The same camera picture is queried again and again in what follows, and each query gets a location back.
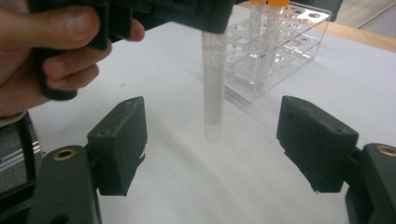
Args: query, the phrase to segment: white surface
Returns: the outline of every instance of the white surface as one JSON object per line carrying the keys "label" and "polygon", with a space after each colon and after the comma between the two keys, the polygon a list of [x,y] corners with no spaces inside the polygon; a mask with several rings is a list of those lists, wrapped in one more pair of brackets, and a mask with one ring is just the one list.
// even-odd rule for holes
{"label": "white surface", "polygon": [[[247,15],[236,8],[234,17]],[[396,54],[326,35],[317,58],[253,105],[227,97],[222,140],[204,138],[201,32],[176,24],[119,42],[78,97],[31,110],[45,150],[85,146],[117,103],[145,97],[146,160],[129,194],[101,197],[104,223],[345,223],[342,193],[316,194],[276,140],[281,97],[311,101],[396,146]]]}

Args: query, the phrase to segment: tube cap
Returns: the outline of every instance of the tube cap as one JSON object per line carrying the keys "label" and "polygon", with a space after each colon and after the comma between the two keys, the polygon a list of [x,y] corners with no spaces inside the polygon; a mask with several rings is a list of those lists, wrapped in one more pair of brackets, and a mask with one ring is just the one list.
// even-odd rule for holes
{"label": "tube cap", "polygon": [[268,5],[271,7],[286,7],[290,0],[268,0]]}

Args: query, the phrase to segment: clear plastic tube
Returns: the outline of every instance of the clear plastic tube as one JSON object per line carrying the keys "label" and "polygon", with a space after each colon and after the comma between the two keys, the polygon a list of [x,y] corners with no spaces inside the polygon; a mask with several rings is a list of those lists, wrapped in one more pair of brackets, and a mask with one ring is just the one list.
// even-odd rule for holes
{"label": "clear plastic tube", "polygon": [[205,138],[216,142],[222,133],[227,32],[223,35],[202,32],[202,51]]}
{"label": "clear plastic tube", "polygon": [[[262,37],[265,20],[265,2],[267,0],[250,0],[250,15],[248,23],[248,37],[250,47],[257,51],[263,50]],[[247,55],[247,71],[253,74],[259,67],[259,54],[250,53]]]}
{"label": "clear plastic tube", "polygon": [[265,14],[267,15],[267,22],[265,24],[262,47],[266,49],[267,53],[262,56],[260,62],[261,79],[266,79],[272,74],[276,57],[275,47],[279,39],[282,16],[288,4],[289,1],[270,0],[268,1],[268,6],[266,6]]}
{"label": "clear plastic tube", "polygon": [[250,0],[249,40],[250,47],[263,55],[248,55],[247,69],[257,74],[259,86],[272,74],[282,14],[290,0]]}

